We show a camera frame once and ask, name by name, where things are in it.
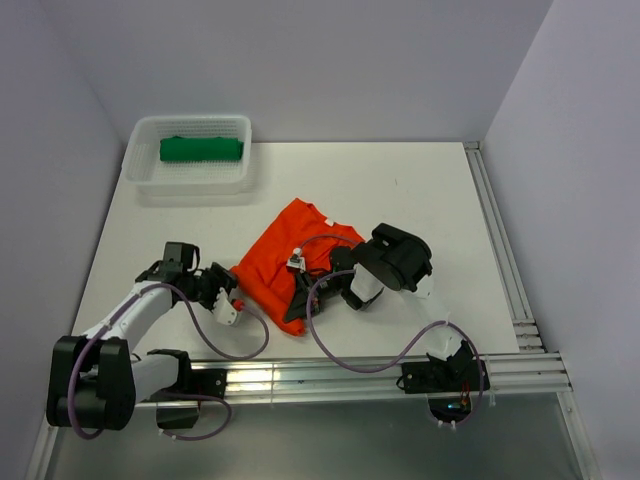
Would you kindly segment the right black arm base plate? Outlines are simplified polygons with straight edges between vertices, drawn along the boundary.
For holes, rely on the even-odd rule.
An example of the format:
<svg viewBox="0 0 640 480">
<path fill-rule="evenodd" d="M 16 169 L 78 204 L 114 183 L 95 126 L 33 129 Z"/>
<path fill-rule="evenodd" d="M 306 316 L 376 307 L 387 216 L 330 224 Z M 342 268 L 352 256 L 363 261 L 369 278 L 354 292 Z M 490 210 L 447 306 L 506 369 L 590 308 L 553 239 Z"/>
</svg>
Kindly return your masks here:
<svg viewBox="0 0 640 480">
<path fill-rule="evenodd" d="M 469 362 L 456 370 L 447 362 L 420 361 L 401 365 L 396 386 L 406 394 L 429 394 L 487 391 L 491 384 L 484 363 L 481 369 L 476 362 Z"/>
</svg>

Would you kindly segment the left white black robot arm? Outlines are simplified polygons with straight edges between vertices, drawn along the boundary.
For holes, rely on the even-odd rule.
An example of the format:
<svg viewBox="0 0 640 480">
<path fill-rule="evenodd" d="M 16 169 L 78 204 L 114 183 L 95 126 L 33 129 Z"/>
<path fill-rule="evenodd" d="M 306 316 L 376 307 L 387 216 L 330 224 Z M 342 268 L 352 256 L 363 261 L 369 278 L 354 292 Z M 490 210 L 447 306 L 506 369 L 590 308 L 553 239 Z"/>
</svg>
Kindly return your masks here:
<svg viewBox="0 0 640 480">
<path fill-rule="evenodd" d="M 200 250 L 168 242 L 161 259 L 143 270 L 126 297 L 94 327 L 66 335 L 54 345 L 45 418 L 85 439 L 120 431 L 137 404 L 158 398 L 220 401 L 226 376 L 196 373 L 189 354 L 153 349 L 135 359 L 133 350 L 148 330 L 178 304 L 203 307 L 222 322 L 237 311 L 229 298 L 236 276 L 218 263 L 200 268 Z"/>
</svg>

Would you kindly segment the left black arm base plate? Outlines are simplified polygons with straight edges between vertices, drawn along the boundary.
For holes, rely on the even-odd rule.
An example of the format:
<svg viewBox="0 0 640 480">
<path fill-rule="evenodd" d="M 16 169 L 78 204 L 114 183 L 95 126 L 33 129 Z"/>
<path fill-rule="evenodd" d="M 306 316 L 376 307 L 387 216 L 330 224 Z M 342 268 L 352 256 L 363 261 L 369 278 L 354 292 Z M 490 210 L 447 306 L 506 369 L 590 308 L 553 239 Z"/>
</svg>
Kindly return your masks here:
<svg viewBox="0 0 640 480">
<path fill-rule="evenodd" d="M 191 370 L 174 385 L 153 394 L 149 401 L 168 401 L 177 395 L 204 395 L 223 399 L 227 386 L 227 370 L 220 368 Z"/>
</svg>

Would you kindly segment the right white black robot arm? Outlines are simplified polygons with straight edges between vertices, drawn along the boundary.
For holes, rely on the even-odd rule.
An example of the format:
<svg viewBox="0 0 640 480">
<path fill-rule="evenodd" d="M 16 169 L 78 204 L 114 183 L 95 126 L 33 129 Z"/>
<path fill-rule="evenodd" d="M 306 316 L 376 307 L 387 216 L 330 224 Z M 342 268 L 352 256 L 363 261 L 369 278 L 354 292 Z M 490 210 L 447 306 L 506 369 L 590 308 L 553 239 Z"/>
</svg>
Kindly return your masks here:
<svg viewBox="0 0 640 480">
<path fill-rule="evenodd" d="M 418 236 L 379 224 L 367 241 L 355 241 L 336 234 L 320 234 L 295 248 L 286 268 L 294 275 L 294 293 L 284 316 L 289 324 L 297 319 L 308 322 L 316 345 L 335 365 L 356 374 L 374 374 L 398 365 L 427 334 L 441 329 L 453 335 L 439 342 L 437 350 L 427 355 L 435 383 L 452 390 L 474 364 L 482 371 L 479 352 L 471 338 L 450 321 L 450 314 L 433 291 L 427 292 L 419 310 L 433 320 L 409 341 L 388 363 L 376 367 L 357 367 L 334 355 L 320 339 L 313 319 L 322 312 L 327 300 L 340 296 L 354 311 L 363 311 L 386 290 L 411 295 L 420 283 L 433 279 L 432 251 Z"/>
</svg>

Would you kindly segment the orange polo t shirt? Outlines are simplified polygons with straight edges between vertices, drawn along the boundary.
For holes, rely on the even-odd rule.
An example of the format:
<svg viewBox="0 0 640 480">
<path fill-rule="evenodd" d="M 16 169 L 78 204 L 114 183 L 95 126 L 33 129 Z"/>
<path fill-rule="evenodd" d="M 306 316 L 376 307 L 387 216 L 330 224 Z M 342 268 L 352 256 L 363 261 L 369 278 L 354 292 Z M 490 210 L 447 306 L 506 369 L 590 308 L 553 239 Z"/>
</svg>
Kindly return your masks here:
<svg viewBox="0 0 640 480">
<path fill-rule="evenodd" d="M 286 263 L 294 250 L 302 249 L 308 268 L 327 270 L 333 248 L 362 241 L 352 226 L 331 223 L 314 204 L 296 198 L 278 214 L 232 272 L 240 289 L 282 332 L 300 337 L 305 334 L 302 318 L 285 320 L 295 289 L 294 274 L 287 270 Z"/>
</svg>

